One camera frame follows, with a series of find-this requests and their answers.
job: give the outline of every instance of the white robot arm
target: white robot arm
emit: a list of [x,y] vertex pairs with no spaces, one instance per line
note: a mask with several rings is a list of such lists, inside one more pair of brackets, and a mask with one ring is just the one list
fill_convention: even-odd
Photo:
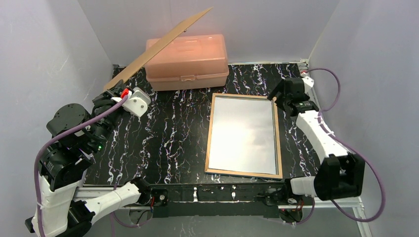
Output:
[[268,96],[269,100],[277,97],[277,106],[295,120],[297,127],[307,136],[316,151],[321,164],[316,176],[285,179],[280,198],[310,196],[333,200],[357,197],[362,191],[365,162],[329,136],[333,132],[307,95],[313,85],[314,81],[309,76],[287,78]]
[[[117,109],[104,116],[117,102],[126,111],[141,117],[151,100],[141,89],[130,89],[121,81],[93,100],[91,114],[79,104],[69,104],[48,122],[46,127],[53,139],[61,138],[42,151],[37,164],[35,180],[39,184],[41,203],[34,217],[25,221],[30,232],[39,237],[83,236],[97,220],[120,207],[147,201],[151,188],[142,178],[135,178],[103,196],[73,201],[76,189],[84,182],[86,169],[92,165],[85,154],[101,150],[123,113]],[[103,118],[84,125],[99,117]]]

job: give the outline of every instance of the wooden frame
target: wooden frame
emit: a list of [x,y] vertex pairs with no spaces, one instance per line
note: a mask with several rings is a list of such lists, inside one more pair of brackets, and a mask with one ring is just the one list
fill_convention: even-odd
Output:
[[282,162],[281,162],[281,147],[279,141],[279,127],[278,127],[278,108],[273,103],[276,98],[273,99],[273,120],[274,120],[274,129],[275,129],[275,149],[276,149],[276,164],[277,164],[277,174],[265,174],[265,173],[252,173],[252,172],[241,172],[241,171],[231,171],[231,170],[222,170],[222,169],[211,169],[210,165],[210,148],[211,148],[211,134],[212,134],[212,122],[214,115],[214,106],[215,98],[219,97],[245,97],[245,98],[265,98],[264,96],[256,95],[236,95],[236,94],[223,94],[223,93],[213,93],[212,102],[211,102],[211,114],[209,118],[209,129],[208,129],[208,144],[207,144],[207,155],[205,159],[205,172],[206,173],[216,173],[216,174],[228,174],[228,175],[237,175],[237,176],[249,176],[249,177],[260,177],[260,178],[271,178],[271,179],[282,179]]

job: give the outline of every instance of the tabletop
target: tabletop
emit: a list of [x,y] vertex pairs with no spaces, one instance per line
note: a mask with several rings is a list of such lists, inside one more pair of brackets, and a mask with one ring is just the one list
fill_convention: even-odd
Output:
[[[116,68],[114,76],[123,68]],[[150,184],[266,182],[267,179],[205,174],[213,93],[267,96],[283,78],[299,77],[296,63],[229,65],[224,87],[154,91],[142,68],[127,84],[151,98],[141,118],[124,113],[85,184],[123,184],[142,176]],[[283,178],[315,175],[320,166],[307,137],[281,110],[279,131]]]

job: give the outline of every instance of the purple cable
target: purple cable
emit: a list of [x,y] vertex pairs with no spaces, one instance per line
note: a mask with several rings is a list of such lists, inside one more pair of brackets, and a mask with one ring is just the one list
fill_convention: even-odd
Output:
[[314,197],[313,197],[313,198],[311,198],[311,199],[312,199],[313,205],[311,206],[310,213],[308,214],[307,218],[305,218],[304,220],[302,220],[302,221],[300,221],[300,222],[297,222],[297,223],[296,223],[296,225],[301,225],[301,224],[303,224],[304,222],[308,221],[308,219],[310,219],[311,215],[313,215],[313,212],[314,212],[314,205],[316,204],[316,201],[314,200]]
[[93,123],[103,119],[104,117],[108,116],[109,114],[111,114],[112,112],[114,112],[115,110],[117,110],[119,107],[122,106],[122,104],[128,99],[128,96],[125,96],[120,102],[118,102],[117,104],[115,104],[114,106],[112,106],[110,109],[108,109],[107,111],[101,113],[100,115],[80,124],[77,125],[55,137],[53,137],[51,140],[49,140],[47,143],[45,143],[45,145],[40,149],[40,151],[37,154],[37,157],[35,159],[35,165],[34,165],[34,180],[35,180],[35,191],[37,193],[37,219],[38,219],[38,229],[39,229],[39,233],[41,235],[41,237],[45,237],[45,233],[43,231],[43,225],[42,225],[42,210],[41,210],[41,206],[42,205],[42,199],[41,199],[41,188],[40,188],[40,184],[39,184],[39,173],[38,173],[38,164],[40,162],[41,156],[43,155],[44,151],[51,146],[53,143],[55,143],[56,141],[60,140],[61,138],[73,134],[75,132],[78,132],[80,130],[82,130],[83,128],[92,125]]
[[[115,182],[114,184],[114,190],[117,189],[118,186],[118,182]],[[111,229],[112,229],[112,237],[115,237],[115,226],[113,225],[114,223],[114,219],[123,227],[127,227],[127,228],[138,228],[144,224],[147,224],[151,218],[149,220],[146,220],[145,222],[141,223],[141,224],[137,224],[137,225],[129,225],[129,224],[125,224],[124,222],[122,222],[120,219],[118,219],[118,217],[115,215],[115,212],[112,212],[110,215],[111,218]]]
[[349,215],[349,213],[345,212],[334,200],[331,200],[331,201],[338,208],[339,211],[341,211],[345,216],[349,217],[350,219],[352,219],[354,221],[359,221],[359,222],[370,222],[370,221],[373,221],[373,220],[377,219],[382,214],[382,212],[384,211],[384,207],[385,207],[385,190],[384,190],[384,185],[382,184],[382,179],[378,175],[378,172],[373,167],[373,165],[371,164],[371,162],[368,159],[366,159],[364,155],[362,155],[361,153],[359,153],[359,151],[355,150],[350,145],[346,144],[345,142],[343,142],[342,140],[338,139],[336,136],[334,136],[333,134],[331,134],[330,131],[328,131],[326,129],[326,127],[321,123],[322,122],[322,113],[323,112],[327,112],[331,108],[333,108],[333,106],[335,106],[337,100],[339,99],[339,96],[340,96],[340,81],[339,81],[339,78],[337,77],[337,75],[334,72],[332,72],[331,70],[326,69],[326,68],[313,68],[313,69],[308,70],[307,72],[311,72],[311,71],[315,71],[315,70],[324,70],[324,71],[327,71],[327,72],[331,73],[335,77],[336,82],[337,82],[337,95],[336,95],[335,101],[333,101],[332,105],[329,108],[327,108],[327,109],[321,109],[319,111],[319,114],[318,114],[319,116],[317,118],[317,121],[319,122],[320,127],[323,129],[323,131],[325,133],[329,133],[329,137],[331,137],[333,140],[341,143],[343,146],[345,146],[349,150],[353,151],[354,153],[358,154],[361,157],[361,159],[363,159],[365,161],[365,163],[373,171],[373,174],[376,176],[377,181],[378,181],[378,185],[379,185],[380,191],[381,191],[381,205],[380,205],[377,213],[373,217],[370,217],[370,218],[367,218],[367,219],[361,219],[361,218],[353,217],[353,216]]

